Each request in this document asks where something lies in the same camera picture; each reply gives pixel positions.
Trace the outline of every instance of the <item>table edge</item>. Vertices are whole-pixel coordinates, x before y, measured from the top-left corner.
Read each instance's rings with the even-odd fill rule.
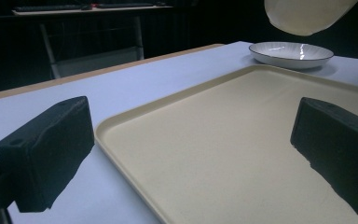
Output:
[[[170,54],[165,54],[165,55],[161,55],[161,56],[157,56],[157,57],[153,57],[153,58],[149,58],[149,59],[144,59],[141,61],[136,61],[136,62],[132,62],[132,63],[124,63],[124,64],[120,64],[120,65],[116,65],[116,66],[111,66],[111,67],[107,67],[107,68],[103,68],[103,69],[94,70],[94,71],[87,72],[87,73],[81,73],[81,74],[70,76],[70,77],[62,77],[59,79],[53,79],[53,80],[49,80],[49,81],[35,83],[35,84],[28,85],[28,86],[18,87],[15,89],[0,91],[0,98],[5,98],[8,96],[12,96],[12,95],[18,95],[18,94],[26,93],[29,91],[37,91],[37,90],[45,89],[48,87],[57,86],[57,85],[61,85],[64,83],[88,78],[88,77],[95,77],[95,76],[102,75],[102,74],[105,74],[108,72],[113,72],[113,71],[129,68],[129,67],[137,66],[140,64],[152,63],[152,62],[156,62],[159,60],[169,59],[169,58],[173,58],[176,56],[181,56],[181,55],[185,55],[185,54],[189,54],[189,53],[193,53],[193,52],[197,52],[197,51],[202,51],[205,49],[217,48],[217,47],[220,47],[223,45],[224,44],[212,44],[212,45],[207,45],[204,47],[199,47],[199,48],[194,48],[194,49],[186,49],[186,50],[178,51],[175,53],[170,53]]]

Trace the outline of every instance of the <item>plastic tray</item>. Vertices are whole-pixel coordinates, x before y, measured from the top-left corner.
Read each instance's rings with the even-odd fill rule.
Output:
[[[358,115],[358,87],[255,65],[106,119],[96,141],[166,223],[358,223],[290,144],[303,96]]]

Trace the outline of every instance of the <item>white plate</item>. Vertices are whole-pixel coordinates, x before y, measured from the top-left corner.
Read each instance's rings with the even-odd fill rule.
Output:
[[[261,63],[289,69],[321,66],[334,56],[329,49],[289,42],[257,43],[251,45],[249,50]]]

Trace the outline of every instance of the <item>white table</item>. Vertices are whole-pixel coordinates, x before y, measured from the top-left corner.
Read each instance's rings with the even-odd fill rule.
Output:
[[[103,119],[257,64],[238,42],[153,61],[48,88],[0,98],[0,140],[59,101],[86,95],[94,127]],[[358,60],[335,56],[323,67],[302,71],[358,85]],[[50,210],[21,214],[9,207],[14,223],[158,223],[103,152],[94,147]]]

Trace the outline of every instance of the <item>keyboard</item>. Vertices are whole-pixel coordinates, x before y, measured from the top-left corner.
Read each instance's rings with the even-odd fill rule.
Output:
[[[151,3],[98,4],[97,8],[152,7]]]
[[[34,11],[61,11],[61,10],[80,10],[81,5],[63,5],[63,6],[40,6],[40,7],[14,7],[17,12],[34,12]]]

